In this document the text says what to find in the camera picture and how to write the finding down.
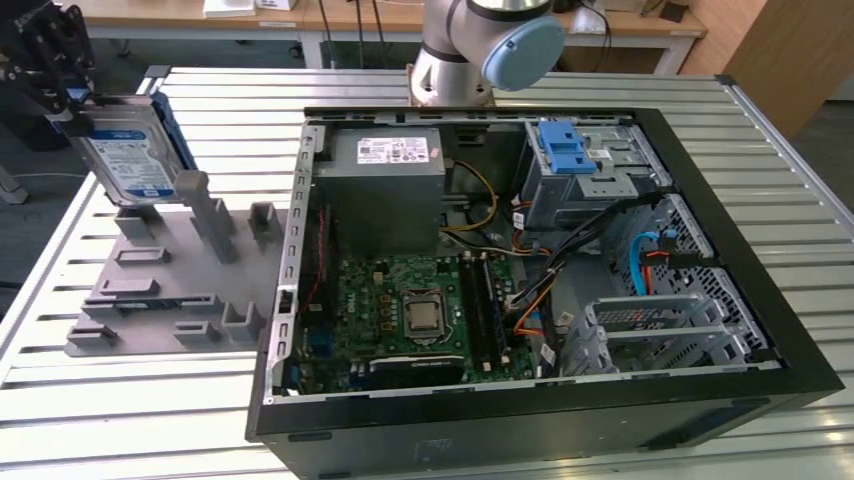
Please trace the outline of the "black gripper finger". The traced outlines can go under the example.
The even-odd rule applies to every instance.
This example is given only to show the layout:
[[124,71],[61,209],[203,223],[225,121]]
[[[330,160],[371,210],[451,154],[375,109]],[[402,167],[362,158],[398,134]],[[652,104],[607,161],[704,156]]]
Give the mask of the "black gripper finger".
[[43,116],[56,113],[55,97],[37,87],[16,64],[1,65],[1,115]]
[[93,91],[93,52],[83,12],[76,5],[47,3],[29,27],[41,67],[37,85],[49,118],[65,134],[88,136],[93,126],[81,111]]

